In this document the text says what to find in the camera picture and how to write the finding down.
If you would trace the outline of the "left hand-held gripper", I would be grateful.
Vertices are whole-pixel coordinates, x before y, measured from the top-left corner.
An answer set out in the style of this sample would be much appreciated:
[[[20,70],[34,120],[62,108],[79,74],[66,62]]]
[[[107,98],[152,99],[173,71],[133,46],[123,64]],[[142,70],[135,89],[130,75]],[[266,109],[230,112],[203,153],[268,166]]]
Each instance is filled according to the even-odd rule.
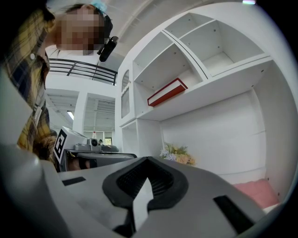
[[[54,155],[61,172],[68,170],[67,153],[73,155],[78,153],[77,157],[88,160],[90,167],[102,167],[137,158],[135,154],[119,153],[116,146],[98,145],[97,139],[88,138],[63,126],[54,145]]]

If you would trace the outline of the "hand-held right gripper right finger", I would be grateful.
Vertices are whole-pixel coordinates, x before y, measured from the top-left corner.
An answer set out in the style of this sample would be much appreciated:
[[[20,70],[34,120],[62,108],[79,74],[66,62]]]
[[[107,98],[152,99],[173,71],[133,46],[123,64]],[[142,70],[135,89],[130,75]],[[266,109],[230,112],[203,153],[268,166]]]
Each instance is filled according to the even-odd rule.
[[[233,238],[236,231],[214,202],[226,195],[257,223],[265,213],[257,203],[220,176],[174,161],[164,163],[182,172],[189,187],[185,196],[172,208],[149,212],[148,218],[136,232],[138,238]]]

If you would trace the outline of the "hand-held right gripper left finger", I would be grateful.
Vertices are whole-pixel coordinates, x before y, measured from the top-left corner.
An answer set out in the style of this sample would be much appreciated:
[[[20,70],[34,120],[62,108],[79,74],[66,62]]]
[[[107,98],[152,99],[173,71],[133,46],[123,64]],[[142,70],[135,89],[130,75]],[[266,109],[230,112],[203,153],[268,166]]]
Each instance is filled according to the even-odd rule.
[[[0,147],[0,187],[4,216],[12,236],[23,238],[116,238],[132,236],[147,219],[146,183],[129,197],[115,179],[108,182],[118,199],[102,186],[116,171],[141,163],[131,159],[95,169],[57,173],[54,166],[15,146]]]

